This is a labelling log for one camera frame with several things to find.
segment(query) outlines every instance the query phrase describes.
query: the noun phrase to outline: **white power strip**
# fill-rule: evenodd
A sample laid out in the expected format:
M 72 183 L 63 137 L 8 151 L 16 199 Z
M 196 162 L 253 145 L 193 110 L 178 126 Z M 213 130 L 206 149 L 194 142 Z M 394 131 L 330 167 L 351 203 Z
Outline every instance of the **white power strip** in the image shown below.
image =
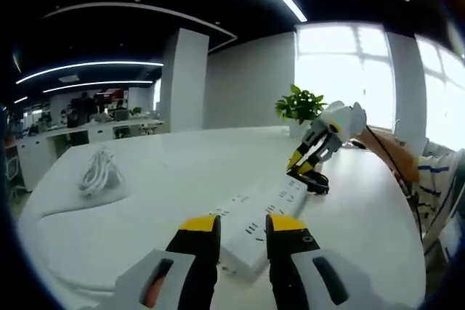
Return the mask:
M 221 269 L 254 280 L 267 263 L 265 217 L 294 216 L 307 196 L 307 186 L 285 175 L 281 183 L 256 184 L 212 211 L 222 220 Z

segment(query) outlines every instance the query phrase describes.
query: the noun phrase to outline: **desk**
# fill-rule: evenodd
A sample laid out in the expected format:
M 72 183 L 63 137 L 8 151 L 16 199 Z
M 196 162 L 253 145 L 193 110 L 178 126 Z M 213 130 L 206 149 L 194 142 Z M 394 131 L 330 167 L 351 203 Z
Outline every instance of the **desk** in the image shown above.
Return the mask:
M 99 145 L 71 148 L 27 202 L 18 225 L 20 238 L 65 308 L 95 305 L 101 294 L 73 290 L 49 268 L 76 284 L 111 285 L 151 249 L 164 249 L 185 219 L 208 213 L 257 180 L 278 182 L 298 143 L 281 127 L 107 142 L 132 195 L 38 221 L 42 212 L 76 195 L 75 173 Z M 300 219 L 320 246 L 337 250 L 368 273 L 385 300 L 418 305 L 425 287 L 423 249 L 389 169 L 371 152 L 340 149 L 323 165 L 323 173 L 330 180 L 329 194 L 309 197 Z M 266 280 L 250 286 L 219 271 L 213 309 L 275 309 L 273 304 Z
M 86 132 L 89 137 L 89 143 L 97 143 L 112 140 L 113 129 L 115 127 L 140 125 L 144 128 L 160 124 L 162 124 L 161 121 L 153 119 L 87 123 L 71 129 L 61 128 L 44 132 L 36 136 L 18 139 L 14 144 L 9 145 L 9 147 L 17 147 L 25 187 L 27 190 L 32 191 L 60 155 L 57 154 L 54 144 L 55 137 L 76 132 Z

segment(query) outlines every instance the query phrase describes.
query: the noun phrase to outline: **white wall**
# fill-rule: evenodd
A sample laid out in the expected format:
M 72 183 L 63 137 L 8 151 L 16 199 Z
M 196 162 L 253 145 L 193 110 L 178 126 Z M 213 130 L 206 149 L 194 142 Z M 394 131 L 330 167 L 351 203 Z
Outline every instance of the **white wall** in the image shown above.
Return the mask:
M 130 87 L 128 90 L 128 109 L 141 107 L 142 112 L 150 112 L 153 106 L 153 86 Z
M 280 125 L 275 102 L 289 93 L 293 82 L 294 33 L 212 54 L 207 62 L 203 127 Z
M 167 42 L 163 51 L 163 69 L 161 71 L 161 91 L 158 112 L 160 118 L 165 123 L 166 130 L 169 130 L 169 117 L 171 113 L 171 90 L 174 71 L 174 55 L 176 54 L 177 34 L 173 35 Z
M 100 90 L 88 90 L 87 94 L 89 97 L 93 97 L 94 94 Z M 61 118 L 61 111 L 71 103 L 74 98 L 81 97 L 83 91 L 70 92 L 68 94 L 56 94 L 50 97 L 50 116 L 54 123 L 59 123 Z
M 203 34 L 179 29 L 174 72 L 171 76 L 171 131 L 203 128 L 209 40 L 210 38 Z
M 409 143 L 426 134 L 426 85 L 415 38 L 387 33 L 395 75 L 396 136 Z

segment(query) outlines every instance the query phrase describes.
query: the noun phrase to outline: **green plant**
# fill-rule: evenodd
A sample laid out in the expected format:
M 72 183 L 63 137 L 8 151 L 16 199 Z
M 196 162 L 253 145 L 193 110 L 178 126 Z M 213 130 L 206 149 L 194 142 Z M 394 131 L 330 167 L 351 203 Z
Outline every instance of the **green plant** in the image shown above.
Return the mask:
M 131 115 L 140 114 L 141 112 L 142 112 L 141 107 L 135 107 L 133 110 L 131 110 Z
M 290 96 L 283 96 L 275 103 L 276 113 L 280 118 L 298 120 L 301 125 L 305 120 L 314 120 L 323 111 L 323 95 L 315 96 L 307 90 L 301 90 L 291 84 Z

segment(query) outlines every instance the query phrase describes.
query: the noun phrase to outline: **bright window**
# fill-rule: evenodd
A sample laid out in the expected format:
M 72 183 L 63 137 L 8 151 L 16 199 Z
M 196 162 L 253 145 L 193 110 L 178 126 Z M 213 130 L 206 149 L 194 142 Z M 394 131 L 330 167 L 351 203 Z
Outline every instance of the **bright window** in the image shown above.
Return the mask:
M 464 147 L 465 66 L 425 38 L 417 37 L 426 83 L 426 137 L 452 150 Z
M 155 86 L 153 87 L 153 110 L 157 108 L 157 103 L 160 102 L 160 94 L 161 94 L 161 79 L 158 79 L 155 82 Z
M 395 85 L 381 27 L 331 23 L 297 31 L 295 84 L 327 103 L 359 102 L 372 126 L 392 129 Z

